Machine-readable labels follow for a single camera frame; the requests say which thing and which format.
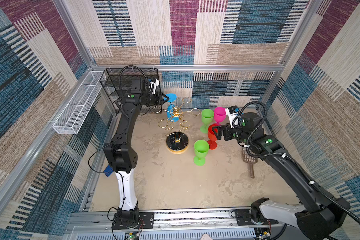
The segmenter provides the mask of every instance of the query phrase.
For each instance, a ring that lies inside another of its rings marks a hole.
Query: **black mesh basket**
[[[148,79],[158,79],[158,70],[156,68],[140,68]],[[101,85],[103,86],[104,90],[106,91],[109,99],[113,103],[115,110],[118,112],[118,107],[116,106],[115,102],[118,101],[121,104],[121,97],[125,94],[125,92],[132,86],[133,79],[144,79],[143,74],[137,70],[136,68],[126,68],[121,75],[121,81],[119,81],[119,74],[122,68],[106,68],[104,70],[105,81],[100,81]],[[156,87],[156,91],[161,92],[160,85]],[[152,108],[142,106],[141,113],[153,113]]]

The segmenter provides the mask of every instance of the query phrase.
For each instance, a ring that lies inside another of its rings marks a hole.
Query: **white mesh shelf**
[[[100,89],[103,72],[91,71],[53,124],[58,134],[77,134],[87,117]]]

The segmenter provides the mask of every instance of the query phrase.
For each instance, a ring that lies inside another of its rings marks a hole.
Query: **litter scoop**
[[[243,149],[242,150],[243,151],[243,162],[248,163],[248,166],[250,167],[251,178],[254,178],[253,165],[258,162],[258,158],[249,156],[245,150],[245,147],[243,147],[242,149]]]

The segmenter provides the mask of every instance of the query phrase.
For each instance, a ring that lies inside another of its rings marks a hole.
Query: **green goblet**
[[[204,123],[204,125],[200,127],[202,133],[208,132],[208,124],[212,122],[214,115],[215,113],[211,109],[204,109],[202,111],[202,122]]]
[[[208,154],[209,144],[204,140],[197,140],[195,142],[195,155],[193,162],[197,166],[202,166],[205,164],[205,156]]]

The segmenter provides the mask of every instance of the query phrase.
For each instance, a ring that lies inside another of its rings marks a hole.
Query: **black mounting plate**
[[[246,225],[256,225],[251,221],[251,216],[249,213],[250,209],[235,209],[235,216],[239,216],[236,218],[237,225],[246,226]],[[271,224],[279,224],[279,221],[270,219],[269,222]]]
[[[149,229],[149,228],[154,227],[154,216],[155,216],[154,212],[139,212],[139,219],[143,219],[143,221],[144,221],[143,229]],[[142,221],[139,221],[139,224],[136,227],[134,227],[133,229],[139,229],[141,226],[141,223],[142,223]],[[114,218],[114,220],[112,221],[112,229],[113,230],[124,230],[124,229],[129,229],[129,228],[127,228],[125,223],[117,221],[117,219]]]

